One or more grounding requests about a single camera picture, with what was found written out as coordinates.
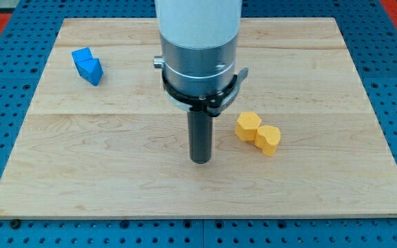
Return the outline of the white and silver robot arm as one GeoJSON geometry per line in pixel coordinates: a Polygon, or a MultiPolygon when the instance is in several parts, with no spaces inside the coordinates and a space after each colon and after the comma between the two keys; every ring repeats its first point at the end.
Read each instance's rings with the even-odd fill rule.
{"type": "Polygon", "coordinates": [[[236,65],[241,0],[155,0],[167,97],[216,95],[230,85],[236,65]]]}

